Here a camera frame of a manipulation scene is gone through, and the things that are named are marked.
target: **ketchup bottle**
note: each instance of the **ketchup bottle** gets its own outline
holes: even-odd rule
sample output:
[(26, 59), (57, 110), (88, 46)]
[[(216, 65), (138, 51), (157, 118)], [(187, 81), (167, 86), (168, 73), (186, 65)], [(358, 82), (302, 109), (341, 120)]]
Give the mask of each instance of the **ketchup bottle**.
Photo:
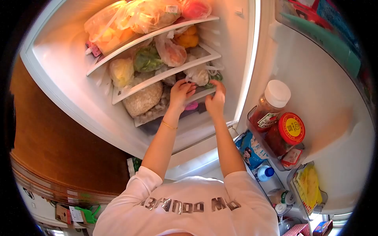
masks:
[(279, 80), (271, 80), (260, 96), (259, 105), (249, 121), (259, 132), (264, 133), (276, 122), (291, 96), (290, 89)]

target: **water bottle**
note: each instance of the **water bottle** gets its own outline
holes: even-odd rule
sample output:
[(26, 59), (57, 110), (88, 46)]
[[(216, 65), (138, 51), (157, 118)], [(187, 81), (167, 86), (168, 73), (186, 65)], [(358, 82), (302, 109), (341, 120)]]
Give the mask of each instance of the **water bottle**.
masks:
[(257, 181), (268, 181), (274, 175), (274, 169), (268, 165), (263, 165), (257, 169)]

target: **blue snack bag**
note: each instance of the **blue snack bag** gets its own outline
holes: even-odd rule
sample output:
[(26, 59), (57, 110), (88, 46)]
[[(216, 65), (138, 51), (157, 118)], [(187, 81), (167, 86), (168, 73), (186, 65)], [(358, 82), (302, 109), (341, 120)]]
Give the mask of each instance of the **blue snack bag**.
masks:
[(239, 152), (249, 169), (254, 170), (264, 162), (264, 159), (268, 158), (268, 154), (262, 149), (249, 130), (241, 136), (241, 139), (238, 138), (236, 140), (236, 147), (239, 149)]

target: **gold bracelet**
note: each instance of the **gold bracelet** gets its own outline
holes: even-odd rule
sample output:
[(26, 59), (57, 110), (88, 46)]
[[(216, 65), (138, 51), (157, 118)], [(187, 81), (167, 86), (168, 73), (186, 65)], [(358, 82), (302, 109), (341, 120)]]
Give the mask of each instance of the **gold bracelet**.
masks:
[(163, 124), (165, 124), (166, 126), (168, 126), (168, 127), (170, 127), (171, 129), (173, 129), (173, 130), (176, 130), (177, 129), (177, 127), (176, 128), (173, 128), (173, 127), (171, 127), (171, 126), (169, 126), (167, 123), (165, 123), (163, 120), (161, 121)]

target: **blue bottle cap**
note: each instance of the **blue bottle cap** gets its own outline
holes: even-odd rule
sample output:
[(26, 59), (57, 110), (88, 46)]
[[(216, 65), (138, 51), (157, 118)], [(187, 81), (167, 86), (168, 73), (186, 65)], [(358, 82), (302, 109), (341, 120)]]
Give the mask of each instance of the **blue bottle cap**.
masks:
[(273, 176), (274, 175), (274, 169), (272, 167), (269, 167), (265, 170), (265, 175), (267, 177)]

